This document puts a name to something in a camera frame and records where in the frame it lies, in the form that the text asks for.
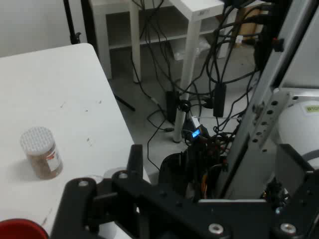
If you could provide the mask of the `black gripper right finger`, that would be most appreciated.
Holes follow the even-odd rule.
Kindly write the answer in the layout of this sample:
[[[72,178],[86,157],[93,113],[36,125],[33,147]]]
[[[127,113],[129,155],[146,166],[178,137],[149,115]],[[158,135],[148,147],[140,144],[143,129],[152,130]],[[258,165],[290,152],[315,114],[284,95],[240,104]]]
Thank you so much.
[[[278,145],[276,180],[290,199],[274,219],[277,239],[309,239],[319,222],[319,171],[289,144]]]

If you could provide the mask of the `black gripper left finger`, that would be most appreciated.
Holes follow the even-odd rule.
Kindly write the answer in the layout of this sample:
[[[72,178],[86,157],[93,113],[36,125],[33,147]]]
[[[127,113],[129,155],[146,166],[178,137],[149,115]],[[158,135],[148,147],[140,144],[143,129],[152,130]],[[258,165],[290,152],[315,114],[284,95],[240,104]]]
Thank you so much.
[[[53,239],[97,239],[114,222],[133,239],[207,239],[208,215],[166,185],[143,179],[143,148],[133,145],[127,168],[96,183],[69,181],[53,224]]]

